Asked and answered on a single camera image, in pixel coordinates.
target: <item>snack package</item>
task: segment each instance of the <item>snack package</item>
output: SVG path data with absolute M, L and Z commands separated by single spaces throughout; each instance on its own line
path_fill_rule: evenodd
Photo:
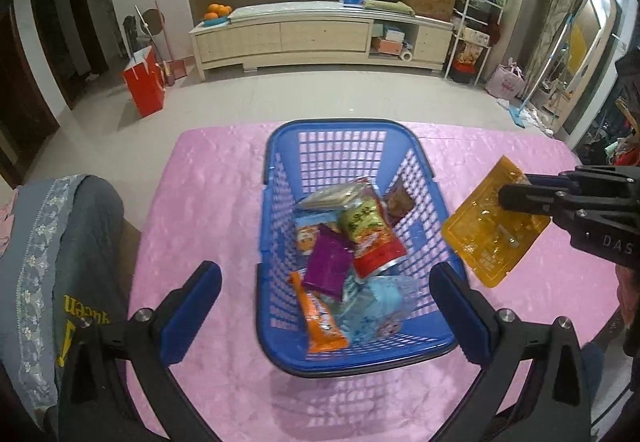
M 302 286 L 341 301 L 344 280 L 352 262 L 353 243 L 340 232 L 320 224 Z
M 326 294 L 319 294 L 318 297 L 329 307 L 329 312 L 335 317 L 336 313 L 342 313 L 344 307 L 347 307 L 355 299 L 362 285 L 363 283 L 358 283 L 353 267 L 351 267 L 342 286 L 342 299 L 335 299 Z
M 350 344 L 397 334 L 415 309 L 420 291 L 408 276 L 375 276 L 358 286 L 344 303 L 328 303 L 336 325 Z
M 344 210 L 338 219 L 356 245 L 353 268 L 359 281 L 376 276 L 406 259 L 406 249 L 386 222 L 382 204 L 373 196 Z
M 384 198 L 386 204 L 386 216 L 391 227 L 398 225 L 400 220 L 409 214 L 415 207 L 415 200 L 404 187 L 402 175 L 391 186 Z
M 498 191 L 513 183 L 529 181 L 502 157 L 442 227 L 445 241 L 489 288 L 513 270 L 551 221 L 548 216 L 505 211 Z
M 349 342 L 335 324 L 327 306 L 313 292 L 306 291 L 302 287 L 303 276 L 303 271 L 292 272 L 290 282 L 296 291 L 298 303 L 305 317 L 309 353 L 317 354 L 346 348 Z
M 294 216 L 293 222 L 296 226 L 296 246 L 301 256 L 309 256 L 314 250 L 316 237 L 318 236 L 318 225 L 325 224 L 335 232 L 340 232 L 338 228 L 338 213 L 335 211 L 298 213 Z
M 360 194 L 369 186 L 366 178 L 359 178 L 347 184 L 337 184 L 325 187 L 298 202 L 298 208 L 302 210 L 342 210 L 357 203 Z

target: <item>pink bag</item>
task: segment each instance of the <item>pink bag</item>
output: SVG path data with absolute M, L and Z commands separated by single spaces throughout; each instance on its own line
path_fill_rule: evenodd
M 497 99 L 513 101 L 525 86 L 522 70 L 512 59 L 508 66 L 498 65 L 485 90 Z

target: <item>blue plastic basket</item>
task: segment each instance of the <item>blue plastic basket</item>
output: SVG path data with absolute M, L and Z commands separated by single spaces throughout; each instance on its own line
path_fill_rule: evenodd
M 386 192 L 402 175 L 414 209 L 395 227 L 408 251 L 399 266 L 425 290 L 395 336 L 335 352 L 308 354 L 306 324 L 287 282 L 296 270 L 294 202 L 332 184 L 375 178 Z M 397 368 L 443 355 L 455 340 L 428 292 L 429 271 L 449 262 L 466 279 L 464 266 L 445 244 L 441 223 L 449 216 L 415 135 L 390 120 L 296 120 L 268 140 L 260 226 L 262 263 L 257 271 L 256 327 L 264 353 L 299 377 L 337 377 Z

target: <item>light blue snack package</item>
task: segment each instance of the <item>light blue snack package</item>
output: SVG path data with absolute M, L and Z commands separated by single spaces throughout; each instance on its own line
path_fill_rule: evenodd
M 345 282 L 348 286 L 349 300 L 327 305 L 350 344 L 397 334 L 420 296 L 417 281 L 408 276 L 374 276 L 358 284 L 351 273 Z

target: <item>paper towel roll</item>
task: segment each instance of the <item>paper towel roll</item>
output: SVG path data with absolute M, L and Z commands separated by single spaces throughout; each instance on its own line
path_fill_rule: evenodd
M 402 52 L 400 53 L 400 59 L 402 61 L 411 61 L 413 58 L 414 54 L 408 48 L 402 49 Z

